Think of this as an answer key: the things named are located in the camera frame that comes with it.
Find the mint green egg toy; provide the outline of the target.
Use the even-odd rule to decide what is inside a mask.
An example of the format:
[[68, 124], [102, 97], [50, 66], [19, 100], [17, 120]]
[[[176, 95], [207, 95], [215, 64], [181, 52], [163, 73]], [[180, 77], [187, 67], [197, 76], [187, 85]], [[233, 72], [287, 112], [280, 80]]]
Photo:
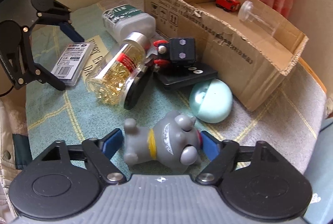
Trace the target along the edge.
[[225, 120], [231, 112], [232, 102], [230, 88], [219, 79], [195, 84], [189, 96], [192, 113], [199, 120], [210, 124]]

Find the open cardboard box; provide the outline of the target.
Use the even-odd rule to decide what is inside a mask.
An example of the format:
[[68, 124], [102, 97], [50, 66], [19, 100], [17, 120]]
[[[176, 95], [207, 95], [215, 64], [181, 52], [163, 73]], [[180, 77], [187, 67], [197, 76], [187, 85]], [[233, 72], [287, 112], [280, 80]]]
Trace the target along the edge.
[[308, 37], [259, 0], [254, 14], [264, 21], [243, 22], [215, 0], [144, 0], [144, 10], [167, 38], [194, 38], [200, 61], [218, 71], [236, 98], [257, 109], [297, 64]]

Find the black digital timer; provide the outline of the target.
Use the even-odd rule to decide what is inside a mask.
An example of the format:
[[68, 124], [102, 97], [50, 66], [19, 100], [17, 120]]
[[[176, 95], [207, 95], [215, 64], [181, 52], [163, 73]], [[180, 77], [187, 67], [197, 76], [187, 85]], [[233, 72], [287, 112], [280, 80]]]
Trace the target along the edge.
[[177, 90], [196, 83], [217, 78], [218, 71], [204, 63], [196, 62], [190, 67], [167, 66], [154, 72], [153, 77], [165, 90]]

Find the clear plastic jar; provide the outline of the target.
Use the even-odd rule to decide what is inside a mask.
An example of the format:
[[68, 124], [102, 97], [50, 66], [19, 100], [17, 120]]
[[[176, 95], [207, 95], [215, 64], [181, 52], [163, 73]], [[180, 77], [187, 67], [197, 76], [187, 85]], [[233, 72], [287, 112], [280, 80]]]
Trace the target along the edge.
[[279, 23], [270, 21], [268, 18], [263, 16], [263, 13], [259, 11], [254, 4], [246, 0], [238, 11], [238, 19], [242, 22], [253, 22], [260, 26], [263, 30], [273, 36], [277, 30]]

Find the white cotton swab container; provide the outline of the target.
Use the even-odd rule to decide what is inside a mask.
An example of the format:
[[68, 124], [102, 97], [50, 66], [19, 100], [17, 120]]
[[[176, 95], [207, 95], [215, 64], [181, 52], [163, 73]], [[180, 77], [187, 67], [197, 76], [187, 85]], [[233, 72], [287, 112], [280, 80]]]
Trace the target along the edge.
[[123, 41], [132, 32], [140, 32], [150, 39], [156, 31], [155, 18], [130, 4], [107, 9], [102, 13], [102, 20], [117, 42]]

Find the glass jar of gold capsules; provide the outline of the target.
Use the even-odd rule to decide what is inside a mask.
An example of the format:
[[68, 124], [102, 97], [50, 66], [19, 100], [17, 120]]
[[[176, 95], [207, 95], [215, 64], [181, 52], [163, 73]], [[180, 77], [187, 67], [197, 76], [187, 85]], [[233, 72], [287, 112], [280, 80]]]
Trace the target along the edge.
[[151, 42], [144, 34], [130, 33], [121, 42], [117, 53], [108, 52], [89, 73], [85, 80], [88, 90], [104, 103], [119, 104], [126, 81], [146, 59], [150, 46]]

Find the black toy train car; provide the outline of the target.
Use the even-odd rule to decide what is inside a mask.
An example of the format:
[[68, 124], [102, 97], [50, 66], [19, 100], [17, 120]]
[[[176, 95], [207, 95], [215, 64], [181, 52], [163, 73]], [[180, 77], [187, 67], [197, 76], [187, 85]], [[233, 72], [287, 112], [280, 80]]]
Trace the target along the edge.
[[170, 38], [153, 42], [158, 55], [154, 64], [159, 67], [190, 66], [196, 62], [194, 38]]

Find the wooden bedside table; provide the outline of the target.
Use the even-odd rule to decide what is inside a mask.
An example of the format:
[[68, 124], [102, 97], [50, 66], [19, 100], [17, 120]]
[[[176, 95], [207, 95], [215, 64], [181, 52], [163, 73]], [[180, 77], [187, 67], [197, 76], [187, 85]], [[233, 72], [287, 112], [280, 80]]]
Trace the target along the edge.
[[318, 75], [312, 70], [312, 68], [305, 62], [303, 58], [299, 58], [299, 63], [306, 69], [306, 71], [312, 76], [312, 78], [317, 82], [317, 84], [321, 87], [321, 89], [327, 93], [327, 89], [323, 82], [320, 80]]

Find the clear labelled card case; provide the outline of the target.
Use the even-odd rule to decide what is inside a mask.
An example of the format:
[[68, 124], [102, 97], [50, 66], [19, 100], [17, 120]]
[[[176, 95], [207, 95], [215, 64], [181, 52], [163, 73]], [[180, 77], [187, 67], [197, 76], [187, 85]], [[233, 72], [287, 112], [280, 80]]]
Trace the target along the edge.
[[51, 73], [66, 86], [75, 86], [93, 47], [94, 44], [91, 42], [69, 44], [56, 62]]

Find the grey animal figurine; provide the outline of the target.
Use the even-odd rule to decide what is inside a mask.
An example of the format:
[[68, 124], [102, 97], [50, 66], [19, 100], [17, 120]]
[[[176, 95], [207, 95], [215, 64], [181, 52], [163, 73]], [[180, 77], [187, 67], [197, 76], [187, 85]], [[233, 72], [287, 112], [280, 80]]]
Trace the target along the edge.
[[196, 117], [170, 111], [152, 128], [139, 126], [133, 118], [124, 121], [124, 161], [128, 166], [158, 161], [176, 173], [200, 164], [202, 138]]

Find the red toy train car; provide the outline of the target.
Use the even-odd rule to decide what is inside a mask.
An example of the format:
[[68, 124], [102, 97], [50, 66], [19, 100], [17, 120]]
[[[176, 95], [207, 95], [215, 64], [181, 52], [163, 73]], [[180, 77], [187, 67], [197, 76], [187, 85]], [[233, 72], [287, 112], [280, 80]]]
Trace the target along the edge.
[[240, 9], [238, 0], [215, 0], [215, 4], [226, 12], [237, 12]]

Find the checked table cloth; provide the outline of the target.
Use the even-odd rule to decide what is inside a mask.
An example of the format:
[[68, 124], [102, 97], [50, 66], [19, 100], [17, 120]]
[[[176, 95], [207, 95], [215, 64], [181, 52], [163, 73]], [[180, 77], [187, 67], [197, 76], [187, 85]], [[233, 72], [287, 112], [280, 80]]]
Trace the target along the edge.
[[[85, 38], [96, 42], [96, 51], [116, 51], [104, 29], [102, 12], [122, 4], [143, 8], [143, 0], [102, 0], [72, 14], [73, 24]], [[153, 126], [167, 112], [190, 114], [188, 88], [166, 91], [150, 80], [136, 106], [127, 111], [106, 105], [88, 91], [82, 79], [61, 92], [48, 84], [32, 82], [26, 88], [26, 118], [30, 149], [37, 156], [54, 140], [79, 144], [101, 138], [121, 128], [126, 118]], [[219, 124], [196, 123], [219, 140], [229, 139], [253, 146], [263, 140], [271, 144], [300, 172], [307, 168], [321, 127], [326, 93], [301, 64], [254, 112], [234, 101], [231, 114]]]

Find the blue floral bed sheet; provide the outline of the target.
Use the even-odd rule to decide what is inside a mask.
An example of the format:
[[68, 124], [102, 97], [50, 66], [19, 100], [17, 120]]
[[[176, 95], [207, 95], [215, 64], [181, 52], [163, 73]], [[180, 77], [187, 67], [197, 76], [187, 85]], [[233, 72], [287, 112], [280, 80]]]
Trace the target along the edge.
[[322, 122], [310, 162], [304, 173], [312, 185], [313, 196], [305, 219], [309, 223], [332, 223], [332, 118]]

